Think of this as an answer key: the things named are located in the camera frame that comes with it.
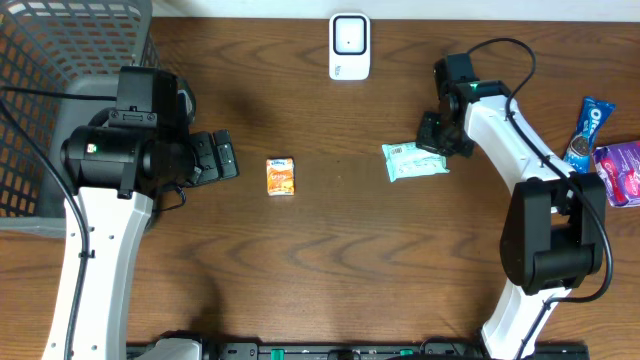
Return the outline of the mint green wipes packet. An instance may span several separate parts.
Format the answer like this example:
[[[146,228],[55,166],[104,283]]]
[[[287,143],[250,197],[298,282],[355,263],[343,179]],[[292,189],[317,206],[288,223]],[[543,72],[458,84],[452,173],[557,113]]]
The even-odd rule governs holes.
[[[444,156],[420,149],[415,142],[383,144],[381,149],[391,182],[449,172]]]

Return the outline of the orange snack packet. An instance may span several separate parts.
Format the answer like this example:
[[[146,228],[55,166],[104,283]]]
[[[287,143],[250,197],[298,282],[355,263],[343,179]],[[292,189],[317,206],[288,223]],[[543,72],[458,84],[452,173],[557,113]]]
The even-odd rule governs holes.
[[[292,158],[266,160],[267,193],[269,196],[295,194],[295,165]]]

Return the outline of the blue oreo cookie pack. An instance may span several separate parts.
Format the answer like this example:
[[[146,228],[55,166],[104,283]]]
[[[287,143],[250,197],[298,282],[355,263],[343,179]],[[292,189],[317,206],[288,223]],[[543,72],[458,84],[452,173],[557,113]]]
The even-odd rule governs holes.
[[[589,172],[591,152],[598,132],[615,109],[616,105],[613,103],[596,100],[590,96],[584,98],[576,129],[563,157],[563,161],[571,165],[576,172]]]

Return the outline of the red purple liner packet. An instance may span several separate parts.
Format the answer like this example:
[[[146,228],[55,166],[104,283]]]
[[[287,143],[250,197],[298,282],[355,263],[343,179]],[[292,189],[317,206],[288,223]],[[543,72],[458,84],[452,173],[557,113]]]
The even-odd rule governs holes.
[[[612,207],[639,206],[639,142],[597,147],[593,152],[596,172],[605,184]]]

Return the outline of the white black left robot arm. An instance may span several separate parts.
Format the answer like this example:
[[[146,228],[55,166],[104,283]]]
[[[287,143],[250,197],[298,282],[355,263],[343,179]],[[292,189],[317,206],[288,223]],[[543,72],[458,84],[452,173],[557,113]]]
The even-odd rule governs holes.
[[[110,100],[63,141],[52,173],[66,239],[46,359],[126,358],[135,263],[156,199],[239,174],[228,130],[190,132],[196,99],[186,80],[125,66]]]

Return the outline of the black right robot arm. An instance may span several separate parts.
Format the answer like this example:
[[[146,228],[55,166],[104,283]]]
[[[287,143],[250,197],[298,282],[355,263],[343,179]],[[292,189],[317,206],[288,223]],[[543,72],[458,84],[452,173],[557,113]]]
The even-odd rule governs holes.
[[[586,277],[603,270],[611,280],[605,187],[556,156],[512,91],[475,75],[469,54],[437,61],[434,78],[440,109],[424,114],[418,147],[445,157],[480,147],[511,194],[499,243],[507,281],[480,330],[482,347],[492,359],[527,358],[553,309],[576,302],[571,293]]]

